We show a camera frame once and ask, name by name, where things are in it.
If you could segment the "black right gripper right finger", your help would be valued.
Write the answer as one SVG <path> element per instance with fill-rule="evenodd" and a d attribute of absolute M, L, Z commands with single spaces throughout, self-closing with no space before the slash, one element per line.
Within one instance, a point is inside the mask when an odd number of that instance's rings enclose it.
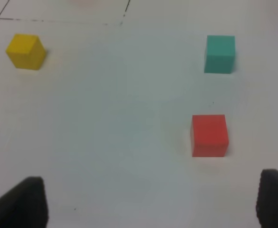
<path fill-rule="evenodd" d="M 260 175 L 256 214 L 262 228 L 278 228 L 278 170 L 264 169 Z"/>

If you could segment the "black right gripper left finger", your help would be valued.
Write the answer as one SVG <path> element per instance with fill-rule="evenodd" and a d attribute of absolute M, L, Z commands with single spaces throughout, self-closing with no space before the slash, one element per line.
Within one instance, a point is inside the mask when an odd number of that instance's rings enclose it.
<path fill-rule="evenodd" d="M 0 197 L 0 228 L 45 228 L 48 220 L 41 177 L 27 177 Z"/>

